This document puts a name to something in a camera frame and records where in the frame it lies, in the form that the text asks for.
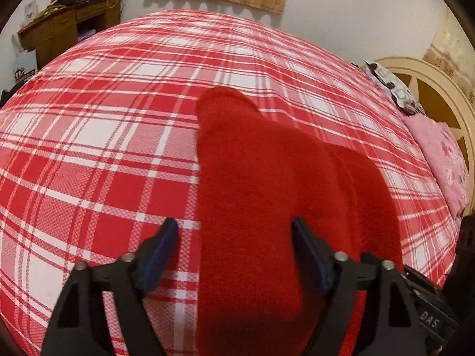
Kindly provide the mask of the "red knitted sweater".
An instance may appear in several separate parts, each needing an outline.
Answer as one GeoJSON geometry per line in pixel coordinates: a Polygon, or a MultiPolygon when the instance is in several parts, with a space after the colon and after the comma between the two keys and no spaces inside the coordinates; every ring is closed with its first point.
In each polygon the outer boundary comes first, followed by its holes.
{"type": "Polygon", "coordinates": [[[395,202],[376,165],[268,120],[232,88],[197,101],[201,355],[300,355],[324,309],[291,223],[353,260],[403,265],[395,202]]]}

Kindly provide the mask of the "pink floral blanket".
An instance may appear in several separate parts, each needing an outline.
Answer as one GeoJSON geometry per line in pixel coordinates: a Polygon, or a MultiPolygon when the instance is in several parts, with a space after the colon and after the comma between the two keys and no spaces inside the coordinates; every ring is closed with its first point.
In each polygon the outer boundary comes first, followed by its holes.
{"type": "Polygon", "coordinates": [[[403,122],[421,149],[452,217],[460,217],[470,201],[468,169],[451,129],[420,113],[404,117],[403,122]]]}

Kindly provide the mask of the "red white plaid bedsheet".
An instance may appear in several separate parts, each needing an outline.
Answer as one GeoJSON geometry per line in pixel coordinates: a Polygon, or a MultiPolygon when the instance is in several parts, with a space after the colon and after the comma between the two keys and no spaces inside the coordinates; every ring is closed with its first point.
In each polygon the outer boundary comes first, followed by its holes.
{"type": "Polygon", "coordinates": [[[27,354],[77,261],[107,264],[172,217],[180,240],[144,305],[169,355],[201,355],[197,101],[212,88],[367,156],[395,202],[402,266],[444,282],[460,223],[378,85],[261,23],[164,10],[74,46],[1,111],[1,319],[27,354]]]}

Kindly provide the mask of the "cream wooden headboard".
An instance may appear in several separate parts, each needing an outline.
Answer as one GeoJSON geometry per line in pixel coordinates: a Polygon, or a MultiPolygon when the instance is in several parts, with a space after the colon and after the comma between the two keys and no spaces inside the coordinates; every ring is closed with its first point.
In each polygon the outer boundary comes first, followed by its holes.
{"type": "Polygon", "coordinates": [[[465,215],[474,211],[474,107],[462,90],[443,71],[425,60],[386,57],[378,62],[401,78],[419,100],[426,114],[448,124],[468,169],[470,203],[465,215]]]}

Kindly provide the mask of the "grey patterned pillow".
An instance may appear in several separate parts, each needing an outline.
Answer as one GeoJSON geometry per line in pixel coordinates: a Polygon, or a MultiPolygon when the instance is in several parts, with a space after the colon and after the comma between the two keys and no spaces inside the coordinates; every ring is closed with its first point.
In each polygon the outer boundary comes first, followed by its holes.
{"type": "Polygon", "coordinates": [[[426,114],[419,100],[392,71],[373,60],[366,60],[364,71],[373,82],[389,95],[401,112],[408,116],[413,116],[416,113],[426,114]]]}

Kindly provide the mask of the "white paper shopping bag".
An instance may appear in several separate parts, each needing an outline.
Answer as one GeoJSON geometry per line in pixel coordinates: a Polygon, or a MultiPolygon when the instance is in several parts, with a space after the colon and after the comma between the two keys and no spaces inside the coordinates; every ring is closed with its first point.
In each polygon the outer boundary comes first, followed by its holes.
{"type": "Polygon", "coordinates": [[[13,64],[13,74],[16,83],[28,81],[39,71],[36,59],[36,51],[24,51],[20,53],[13,64]]]}

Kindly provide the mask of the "brown wooden desk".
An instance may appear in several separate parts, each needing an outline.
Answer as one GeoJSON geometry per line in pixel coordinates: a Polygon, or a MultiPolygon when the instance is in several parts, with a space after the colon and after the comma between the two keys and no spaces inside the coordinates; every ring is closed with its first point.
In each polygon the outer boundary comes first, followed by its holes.
{"type": "Polygon", "coordinates": [[[122,0],[80,0],[51,10],[18,31],[23,49],[34,51],[43,68],[89,32],[96,34],[121,22],[122,0]]]}

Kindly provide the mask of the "small white box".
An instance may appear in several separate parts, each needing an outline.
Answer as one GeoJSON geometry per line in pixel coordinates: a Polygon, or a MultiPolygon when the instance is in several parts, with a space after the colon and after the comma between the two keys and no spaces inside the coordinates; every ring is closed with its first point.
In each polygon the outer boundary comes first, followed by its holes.
{"type": "Polygon", "coordinates": [[[36,16],[38,15],[38,12],[39,12],[39,7],[36,0],[33,0],[27,3],[24,9],[26,21],[30,22],[33,19],[35,19],[36,16]]]}

